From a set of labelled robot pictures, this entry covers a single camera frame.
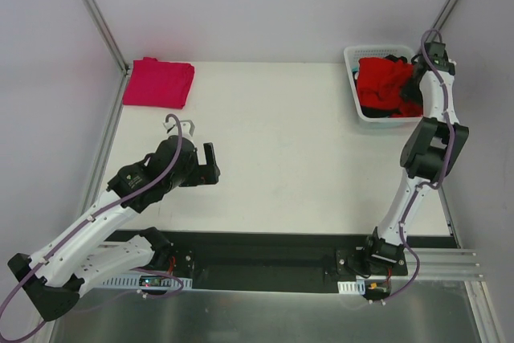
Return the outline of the white plastic laundry basket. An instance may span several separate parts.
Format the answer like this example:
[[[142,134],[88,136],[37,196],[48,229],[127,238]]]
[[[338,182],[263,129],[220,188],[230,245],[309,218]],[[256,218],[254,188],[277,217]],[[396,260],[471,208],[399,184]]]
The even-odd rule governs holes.
[[[363,106],[361,105],[357,94],[357,79],[353,78],[352,68],[359,64],[359,60],[362,58],[384,58],[387,55],[405,56],[408,60],[411,60],[411,58],[414,57],[414,51],[407,46],[397,44],[350,46],[346,47],[344,50],[345,66],[348,72],[349,83],[353,94],[358,120],[360,125],[367,128],[393,128],[409,124],[413,125],[419,121],[418,117],[371,117],[364,113]]]

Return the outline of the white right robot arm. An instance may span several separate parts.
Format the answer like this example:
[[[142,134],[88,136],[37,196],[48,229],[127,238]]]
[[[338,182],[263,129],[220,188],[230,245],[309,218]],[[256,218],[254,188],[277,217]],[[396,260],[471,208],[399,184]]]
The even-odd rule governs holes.
[[[408,231],[422,200],[441,187],[469,137],[455,112],[454,80],[455,62],[446,44],[423,42],[406,93],[422,101],[422,116],[400,156],[402,179],[385,217],[364,246],[346,258],[349,272],[365,278],[385,275],[405,260]]]

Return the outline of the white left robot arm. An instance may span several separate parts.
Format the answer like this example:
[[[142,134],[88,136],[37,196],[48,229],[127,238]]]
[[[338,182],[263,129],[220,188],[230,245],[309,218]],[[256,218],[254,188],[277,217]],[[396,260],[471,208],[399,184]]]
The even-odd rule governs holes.
[[[115,230],[178,187],[215,185],[220,177],[214,146],[205,164],[191,140],[173,135],[144,159],[119,169],[96,202],[54,241],[30,255],[18,253],[10,270],[44,321],[71,311],[96,285],[134,268],[160,270],[173,258],[172,243],[155,227],[119,247],[94,250]]]

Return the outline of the red t shirt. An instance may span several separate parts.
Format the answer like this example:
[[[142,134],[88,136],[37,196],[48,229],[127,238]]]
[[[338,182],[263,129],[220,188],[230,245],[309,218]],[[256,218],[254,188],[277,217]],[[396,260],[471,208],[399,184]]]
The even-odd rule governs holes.
[[[422,107],[402,97],[402,89],[414,74],[406,57],[359,59],[355,87],[361,111],[368,118],[408,118],[422,115]]]

